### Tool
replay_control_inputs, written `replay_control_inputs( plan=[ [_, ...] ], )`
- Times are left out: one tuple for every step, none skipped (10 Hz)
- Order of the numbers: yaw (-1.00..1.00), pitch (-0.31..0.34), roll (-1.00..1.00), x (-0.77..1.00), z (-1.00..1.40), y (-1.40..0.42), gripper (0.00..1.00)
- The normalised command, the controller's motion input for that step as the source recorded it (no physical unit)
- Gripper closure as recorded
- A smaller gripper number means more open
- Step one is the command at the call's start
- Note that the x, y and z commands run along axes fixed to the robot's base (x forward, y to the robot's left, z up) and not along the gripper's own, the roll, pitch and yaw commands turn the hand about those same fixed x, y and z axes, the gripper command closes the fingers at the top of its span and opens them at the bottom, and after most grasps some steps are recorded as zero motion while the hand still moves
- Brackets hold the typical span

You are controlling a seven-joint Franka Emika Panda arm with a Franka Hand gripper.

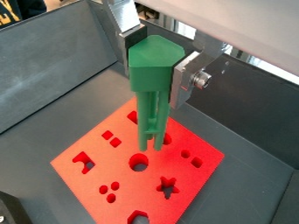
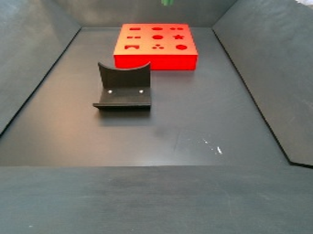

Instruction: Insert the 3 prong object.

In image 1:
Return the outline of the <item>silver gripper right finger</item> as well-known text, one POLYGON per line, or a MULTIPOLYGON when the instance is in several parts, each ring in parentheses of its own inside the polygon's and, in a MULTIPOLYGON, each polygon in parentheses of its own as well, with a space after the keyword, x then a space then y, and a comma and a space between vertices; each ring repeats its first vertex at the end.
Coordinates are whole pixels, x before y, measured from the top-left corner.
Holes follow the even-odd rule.
POLYGON ((211 81, 205 72, 207 65, 224 53, 227 44, 201 31, 195 32, 192 41, 195 49, 172 70, 172 87, 169 104, 177 109, 192 95, 192 89, 204 89, 211 81))

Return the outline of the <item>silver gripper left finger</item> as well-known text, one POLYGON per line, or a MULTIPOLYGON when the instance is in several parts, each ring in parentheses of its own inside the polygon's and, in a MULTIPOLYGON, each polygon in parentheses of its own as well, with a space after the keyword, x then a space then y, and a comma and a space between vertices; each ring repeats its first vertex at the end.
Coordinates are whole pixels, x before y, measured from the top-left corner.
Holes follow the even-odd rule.
POLYGON ((147 27, 140 23, 133 0, 101 0, 108 18, 116 29, 116 41, 128 74, 128 49, 147 37, 147 27))

